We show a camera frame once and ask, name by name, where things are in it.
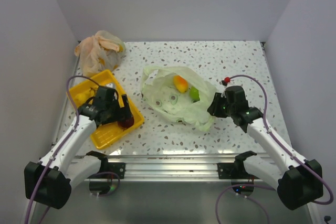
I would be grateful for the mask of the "orange yellow mango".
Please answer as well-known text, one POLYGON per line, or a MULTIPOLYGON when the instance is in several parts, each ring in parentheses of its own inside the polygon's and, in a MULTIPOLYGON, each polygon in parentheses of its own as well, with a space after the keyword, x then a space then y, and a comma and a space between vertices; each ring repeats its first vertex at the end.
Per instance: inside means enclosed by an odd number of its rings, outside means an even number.
POLYGON ((180 93, 185 93, 188 90, 188 82, 181 76, 174 76, 173 83, 180 93))

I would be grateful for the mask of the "green apple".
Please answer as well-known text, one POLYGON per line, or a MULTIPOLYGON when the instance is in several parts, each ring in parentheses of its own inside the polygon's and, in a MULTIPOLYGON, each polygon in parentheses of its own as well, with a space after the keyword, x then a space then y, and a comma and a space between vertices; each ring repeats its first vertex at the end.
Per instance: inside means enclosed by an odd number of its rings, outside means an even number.
POLYGON ((189 90, 189 96, 193 101, 197 102, 200 100, 199 90, 195 88, 194 86, 191 86, 189 90))

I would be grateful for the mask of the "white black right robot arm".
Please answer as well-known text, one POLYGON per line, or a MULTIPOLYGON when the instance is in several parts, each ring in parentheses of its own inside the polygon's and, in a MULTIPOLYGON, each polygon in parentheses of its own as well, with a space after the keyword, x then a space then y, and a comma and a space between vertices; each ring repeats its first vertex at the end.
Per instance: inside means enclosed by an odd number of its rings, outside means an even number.
POLYGON ((244 89, 231 86, 216 92, 208 113, 217 118, 231 118, 246 134, 257 141, 272 162, 247 151, 235 157, 231 175, 246 178, 253 175, 277 191, 281 202, 295 210, 323 196, 322 167, 292 149, 271 127, 263 113, 251 107, 244 89))

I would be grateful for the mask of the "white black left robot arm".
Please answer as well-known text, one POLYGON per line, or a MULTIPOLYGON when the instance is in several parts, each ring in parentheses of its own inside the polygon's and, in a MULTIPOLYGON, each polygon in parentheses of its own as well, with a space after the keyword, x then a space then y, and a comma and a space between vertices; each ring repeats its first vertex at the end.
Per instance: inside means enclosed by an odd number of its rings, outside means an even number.
POLYGON ((24 169, 25 193, 36 201, 55 209, 62 208, 71 191, 86 178, 104 178, 114 173, 105 154, 90 151, 84 159, 73 159, 86 139, 99 127, 132 118, 128 96, 115 88, 99 86, 96 96, 76 110, 76 117, 61 140, 38 162, 29 162, 24 169))

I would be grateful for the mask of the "dark red apple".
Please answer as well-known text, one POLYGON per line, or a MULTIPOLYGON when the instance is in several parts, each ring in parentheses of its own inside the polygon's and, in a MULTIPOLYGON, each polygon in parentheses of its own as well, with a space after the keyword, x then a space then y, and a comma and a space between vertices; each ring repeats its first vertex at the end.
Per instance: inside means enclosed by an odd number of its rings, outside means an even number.
POLYGON ((118 126, 122 129, 128 129, 134 125, 134 117, 118 121, 118 126))

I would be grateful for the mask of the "green knotted plastic bag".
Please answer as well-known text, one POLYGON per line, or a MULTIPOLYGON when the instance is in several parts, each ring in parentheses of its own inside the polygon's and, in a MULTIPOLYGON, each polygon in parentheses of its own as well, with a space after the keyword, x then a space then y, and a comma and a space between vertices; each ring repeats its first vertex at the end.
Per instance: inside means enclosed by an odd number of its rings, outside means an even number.
POLYGON ((142 72, 141 94, 143 100, 158 114, 170 122, 184 122, 206 132, 215 121, 207 109, 213 101, 216 87, 202 79, 188 67, 146 66, 142 72), (180 93, 173 83, 174 76, 181 76, 188 82, 188 90, 180 93), (199 90, 199 101, 193 101, 189 90, 199 90))

